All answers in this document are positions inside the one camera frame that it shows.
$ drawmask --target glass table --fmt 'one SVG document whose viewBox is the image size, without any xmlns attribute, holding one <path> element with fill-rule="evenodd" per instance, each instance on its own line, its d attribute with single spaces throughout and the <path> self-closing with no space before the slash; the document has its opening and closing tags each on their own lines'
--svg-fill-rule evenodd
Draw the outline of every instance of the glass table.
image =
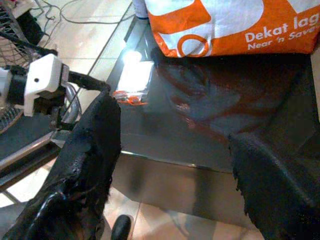
<svg viewBox="0 0 320 240">
<path fill-rule="evenodd" d="M 123 17 L 133 13 L 131 6 Z M 228 136 L 255 133 L 290 155 L 319 157 L 308 55 L 167 58 L 149 21 L 134 18 L 116 27 L 89 75 L 119 99 L 113 185 L 134 201 L 254 228 L 236 191 Z M 93 100 L 98 92 L 81 94 Z"/>
</svg>

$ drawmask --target tiled floor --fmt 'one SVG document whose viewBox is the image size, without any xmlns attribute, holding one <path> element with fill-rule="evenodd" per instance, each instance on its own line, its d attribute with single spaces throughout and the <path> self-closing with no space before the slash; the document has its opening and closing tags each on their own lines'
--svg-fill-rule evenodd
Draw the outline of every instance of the tiled floor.
<svg viewBox="0 0 320 240">
<path fill-rule="evenodd" d="M 69 0 L 49 0 L 51 4 L 60 8 Z M 68 5 L 63 11 L 65 16 L 81 22 L 105 21 L 115 22 L 120 20 L 127 10 L 130 0 L 78 0 Z M 40 13 L 39 10 L 32 11 L 34 16 Z M 49 16 L 55 15 L 59 19 L 58 11 L 53 9 Z M 45 15 L 38 18 L 43 28 L 46 19 Z M 108 48 L 98 60 L 98 64 L 104 65 L 103 71 L 92 69 L 91 76 L 106 81 L 124 45 L 124 36 L 128 30 L 131 20 L 125 21 L 118 26 L 118 31 L 113 34 L 116 24 L 72 24 L 62 21 L 51 36 L 49 48 L 56 48 L 59 57 L 70 66 L 71 70 L 87 74 L 95 63 L 106 42 L 114 47 Z M 50 33 L 54 27 L 51 22 L 47 26 Z M 44 37 L 40 44 L 44 44 L 47 38 Z M 79 98 L 82 110 L 85 110 L 98 93 L 95 91 L 82 90 Z M 40 168 L 25 177 L 8 189 L 19 201 L 28 201 L 33 198 L 48 175 L 53 162 L 46 167 Z M 12 204 L 3 193 L 0 194 L 0 207 Z M 134 220 L 134 240 L 262 240 L 263 237 L 258 231 L 216 222 L 184 213 L 160 209 L 155 206 L 139 203 L 130 200 L 121 192 L 112 188 L 110 198 L 105 205 L 104 215 L 108 224 L 112 227 L 117 217 L 127 214 Z"/>
</svg>

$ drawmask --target orange plastic bag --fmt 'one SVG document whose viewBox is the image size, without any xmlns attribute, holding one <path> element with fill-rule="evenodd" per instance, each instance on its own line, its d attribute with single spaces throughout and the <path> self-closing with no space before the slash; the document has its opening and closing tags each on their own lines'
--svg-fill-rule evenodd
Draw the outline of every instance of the orange plastic bag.
<svg viewBox="0 0 320 240">
<path fill-rule="evenodd" d="M 320 0 L 145 0 L 168 57 L 311 53 Z"/>
</svg>

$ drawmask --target beige floor tile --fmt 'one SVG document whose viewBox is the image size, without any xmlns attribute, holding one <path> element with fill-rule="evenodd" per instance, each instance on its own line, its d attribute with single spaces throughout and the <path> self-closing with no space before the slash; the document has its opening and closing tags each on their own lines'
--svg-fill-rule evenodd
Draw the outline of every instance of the beige floor tile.
<svg viewBox="0 0 320 240">
<path fill-rule="evenodd" d="M 138 214 L 139 205 L 139 202 L 130 200 L 112 187 L 110 189 L 109 200 L 104 207 L 103 215 L 112 228 L 116 219 L 122 214 L 129 215 L 135 220 Z"/>
<path fill-rule="evenodd" d="M 114 21 L 117 17 L 85 18 L 83 21 Z M 61 23 L 59 30 L 51 37 L 48 48 L 57 46 L 60 58 L 96 59 L 109 37 L 116 28 L 116 24 L 72 24 Z"/>
<path fill-rule="evenodd" d="M 99 59 L 92 69 L 90 76 L 100 81 L 107 81 L 116 61 L 117 59 Z"/>
<path fill-rule="evenodd" d="M 43 166 L 44 169 L 48 170 L 50 172 L 50 170 L 52 169 L 52 167 L 54 166 L 55 162 L 56 162 L 57 158 L 51 160 L 50 162 L 48 162 L 46 165 Z"/>
<path fill-rule="evenodd" d="M 14 204 L 14 202 L 7 198 L 3 193 L 0 193 L 0 208 L 9 206 L 11 204 Z"/>
<path fill-rule="evenodd" d="M 109 40 L 109 43 L 108 43 L 106 49 L 103 51 L 103 53 L 101 55 L 102 58 L 117 59 L 119 57 L 121 51 L 126 46 L 126 42 L 124 39 L 125 39 L 125 36 L 128 32 L 128 29 L 130 27 L 132 20 L 133 20 L 133 18 L 128 19 L 128 20 L 119 24 L 114 35 Z"/>
<path fill-rule="evenodd" d="M 91 102 L 99 95 L 100 91 L 81 89 L 78 98 L 81 105 L 82 113 L 84 113 Z"/>
<path fill-rule="evenodd" d="M 46 169 L 39 168 L 16 184 L 9 187 L 7 190 L 20 202 L 29 201 L 40 190 L 41 186 L 47 178 L 48 173 L 49 172 Z"/>
<path fill-rule="evenodd" d="M 49 9 L 47 7 L 44 8 L 45 12 L 47 12 Z M 54 32 L 52 33 L 52 35 L 54 36 L 57 32 L 60 31 L 60 28 L 63 26 L 61 23 L 63 22 L 63 20 L 61 20 L 61 22 L 58 24 L 59 22 L 59 10 L 57 8 L 52 8 L 51 11 L 47 14 L 47 16 L 49 18 L 54 18 L 53 20 L 49 20 L 47 23 L 47 19 L 46 19 L 46 14 L 42 13 L 41 14 L 41 10 L 37 9 L 37 10 L 31 10 L 30 11 L 31 15 L 34 16 L 36 18 L 37 23 L 39 24 L 39 26 L 41 27 L 42 31 L 46 32 L 47 34 L 50 34 L 54 29 Z M 47 42 L 48 37 L 44 36 L 42 38 L 42 40 L 40 41 L 40 43 L 38 44 L 39 46 L 43 46 L 46 42 Z"/>
<path fill-rule="evenodd" d="M 126 12 L 131 0 L 78 0 L 65 7 L 67 18 L 87 18 L 121 16 Z"/>
<path fill-rule="evenodd" d="M 259 232 L 141 204 L 134 240 L 263 240 Z"/>
</svg>

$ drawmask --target glass tabletop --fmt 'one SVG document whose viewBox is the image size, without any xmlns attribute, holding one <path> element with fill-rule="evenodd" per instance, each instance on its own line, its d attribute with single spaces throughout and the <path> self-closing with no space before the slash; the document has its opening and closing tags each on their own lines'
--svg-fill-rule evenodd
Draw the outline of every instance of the glass tabletop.
<svg viewBox="0 0 320 240">
<path fill-rule="evenodd" d="M 129 8 L 124 17 L 133 12 Z M 115 62 L 110 74 L 107 58 Z M 316 110 L 305 75 L 309 67 L 310 57 L 303 54 L 168 58 L 149 21 L 134 18 L 119 24 L 90 74 L 109 74 L 107 83 L 121 107 L 122 153 L 231 173 L 229 134 L 266 132 L 284 139 L 286 132 L 319 124 L 311 117 Z M 308 86 L 299 94 L 307 96 L 303 101 L 310 109 L 295 103 L 298 115 L 309 112 L 292 126 L 279 110 L 297 80 Z M 278 117 L 281 136 L 270 130 Z M 293 129 L 286 129 L 286 122 Z M 293 148 L 305 139 L 292 141 Z"/>
</svg>

